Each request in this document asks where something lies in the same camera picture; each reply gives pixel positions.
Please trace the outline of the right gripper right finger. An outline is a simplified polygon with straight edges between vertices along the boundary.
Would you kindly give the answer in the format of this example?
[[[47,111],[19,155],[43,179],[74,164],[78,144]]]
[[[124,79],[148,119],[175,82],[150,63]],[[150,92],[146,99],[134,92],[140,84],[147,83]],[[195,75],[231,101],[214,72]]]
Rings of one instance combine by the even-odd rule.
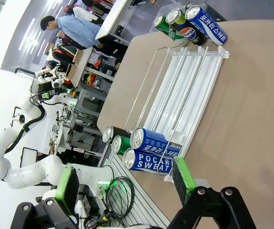
[[[182,208],[167,228],[195,229],[201,218],[212,218],[220,229],[255,229],[256,225],[235,187],[217,192],[211,187],[196,185],[185,160],[173,160],[172,177]]]

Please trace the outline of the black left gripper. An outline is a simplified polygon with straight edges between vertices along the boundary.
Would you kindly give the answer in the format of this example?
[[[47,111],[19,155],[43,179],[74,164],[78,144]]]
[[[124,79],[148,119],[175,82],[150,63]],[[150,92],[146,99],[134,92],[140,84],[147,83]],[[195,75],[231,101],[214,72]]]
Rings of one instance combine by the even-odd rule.
[[[53,96],[60,95],[62,93],[67,93],[67,88],[65,88],[65,87],[52,88],[51,90],[39,93],[38,99],[39,100],[50,100]]]

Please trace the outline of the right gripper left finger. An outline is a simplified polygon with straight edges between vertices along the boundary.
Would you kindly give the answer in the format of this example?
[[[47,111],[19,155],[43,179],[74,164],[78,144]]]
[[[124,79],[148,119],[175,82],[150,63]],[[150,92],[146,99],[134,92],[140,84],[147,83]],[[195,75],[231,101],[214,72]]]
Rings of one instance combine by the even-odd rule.
[[[76,169],[66,167],[53,197],[42,199],[37,205],[20,203],[15,211],[12,229],[77,229],[75,205],[79,190]]]

